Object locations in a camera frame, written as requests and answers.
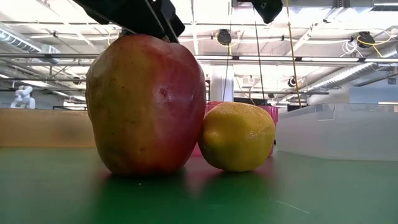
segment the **yellow lemon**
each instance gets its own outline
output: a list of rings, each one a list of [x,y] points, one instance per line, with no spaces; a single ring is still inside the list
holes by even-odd
[[[212,166],[226,171],[254,170],[267,159],[275,138],[275,124],[264,109],[225,102],[206,116],[198,140]]]

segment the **mango skin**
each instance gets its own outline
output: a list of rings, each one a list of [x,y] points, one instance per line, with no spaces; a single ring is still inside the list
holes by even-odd
[[[93,62],[86,85],[98,153],[112,173],[168,174],[185,165],[206,106],[203,70],[188,49],[121,37]]]

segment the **ceiling duct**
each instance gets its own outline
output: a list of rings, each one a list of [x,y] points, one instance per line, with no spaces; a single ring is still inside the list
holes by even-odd
[[[251,2],[269,3],[273,1],[251,0]],[[252,10],[253,4],[251,2],[248,0],[231,0],[231,5],[232,8],[236,10]],[[282,0],[282,4],[286,6],[286,0]],[[289,0],[289,7],[291,8],[290,10],[296,14],[298,14],[302,9],[306,8],[332,9],[341,7],[346,9],[351,8],[351,10],[343,12],[343,14],[352,16],[353,12],[356,12],[357,14],[369,12],[374,6],[374,0]]]
[[[60,51],[55,47],[47,44],[40,44],[34,42],[22,34],[19,34],[12,29],[8,28],[4,24],[0,23],[0,41],[7,44],[13,45],[14,47],[23,50],[27,53],[42,53],[42,54],[59,54]],[[58,63],[59,59],[56,58],[43,58],[40,59],[44,62],[50,62],[53,64]]]
[[[0,74],[5,75],[7,77],[24,78],[24,79],[30,80],[25,83],[28,85],[32,85],[32,86],[39,86],[39,85],[36,85],[36,83],[41,83],[41,82],[33,81],[33,79],[32,79],[32,78],[34,78],[33,75],[31,75],[29,73],[25,73],[23,71],[16,70],[15,68],[7,67],[7,66],[0,66]],[[44,74],[41,74],[40,72],[36,72],[35,74],[36,74],[37,78],[46,77]],[[82,94],[82,93],[77,93],[76,91],[73,91],[72,86],[68,85],[67,83],[46,82],[45,84],[47,84],[47,86],[46,86],[47,88],[51,88],[51,87],[52,88],[57,88],[57,87],[71,88],[70,91],[66,91],[66,90],[63,91],[63,93],[67,94],[68,96],[82,96],[82,97],[84,96],[84,94]]]
[[[393,44],[380,51],[385,58],[398,57],[398,44]],[[377,54],[372,54],[369,57],[377,57]],[[380,69],[377,63],[363,63],[354,67],[342,68],[319,81],[308,86],[307,91],[316,90],[319,88],[332,88],[348,83],[357,78],[363,77]]]

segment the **cable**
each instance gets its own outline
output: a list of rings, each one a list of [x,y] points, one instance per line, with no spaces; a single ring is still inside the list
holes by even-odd
[[[363,57],[363,55],[361,54],[361,52],[358,50],[358,45],[356,42],[350,42],[350,40],[347,40],[342,46],[341,48],[343,49],[344,54],[341,55],[340,57],[344,57],[345,55],[348,54],[352,54],[355,51],[357,51],[359,53],[359,55],[361,57]]]
[[[256,15],[256,10],[253,6],[253,14]],[[257,53],[259,57],[259,66],[260,66],[260,80],[261,80],[261,91],[262,91],[262,99],[264,100],[264,106],[267,106],[266,104],[266,94],[264,93],[264,83],[262,82],[262,69],[261,69],[261,59],[260,59],[260,43],[259,43],[259,34],[257,31],[257,22],[256,18],[254,18],[254,27],[256,28],[256,40],[257,40]]]
[[[377,54],[380,56],[380,57],[383,57],[383,55],[380,53],[380,51],[376,48],[376,46],[375,45],[373,45],[373,48],[375,49],[375,51],[377,52]]]
[[[287,25],[289,27],[289,35],[290,35],[290,48],[292,49],[294,81],[296,82],[296,92],[297,92],[297,98],[298,98],[298,105],[301,108],[302,105],[301,105],[301,99],[300,99],[300,93],[299,93],[299,83],[297,81],[296,63],[295,63],[295,59],[294,59],[294,48],[293,48],[293,40],[292,40],[292,26],[290,24],[289,0],[286,0],[286,10],[287,10]]]
[[[229,22],[229,33],[231,33],[231,28],[232,28],[232,15],[231,15],[231,20],[230,20],[230,22]],[[231,45],[228,45],[228,51],[227,51],[227,59],[226,59],[226,71],[225,71],[225,81],[224,81],[224,93],[223,93],[223,101],[222,102],[224,102],[224,97],[225,97],[225,88],[226,88],[226,79],[227,79],[227,77],[228,77],[228,64],[229,64],[229,56],[230,56],[230,53],[231,53]]]
[[[380,43],[377,43],[377,44],[371,44],[371,43],[363,42],[362,40],[359,39],[359,38],[361,37],[360,35],[357,36],[356,40],[357,40],[359,43],[362,43],[362,44],[371,45],[371,46],[377,46],[377,45],[381,45],[381,44],[388,43],[388,42],[392,39],[392,35],[394,35],[394,32],[395,32],[395,30],[392,29],[392,30],[391,30],[391,35],[389,34],[389,38],[388,38],[387,40],[385,40],[385,41],[383,41],[383,42],[380,42]]]

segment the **white robot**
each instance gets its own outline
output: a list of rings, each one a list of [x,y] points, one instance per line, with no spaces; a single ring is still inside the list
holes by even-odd
[[[31,86],[20,86],[17,91],[15,91],[15,99],[11,103],[11,108],[27,108],[34,109],[36,107],[35,99],[30,97],[33,88]]]

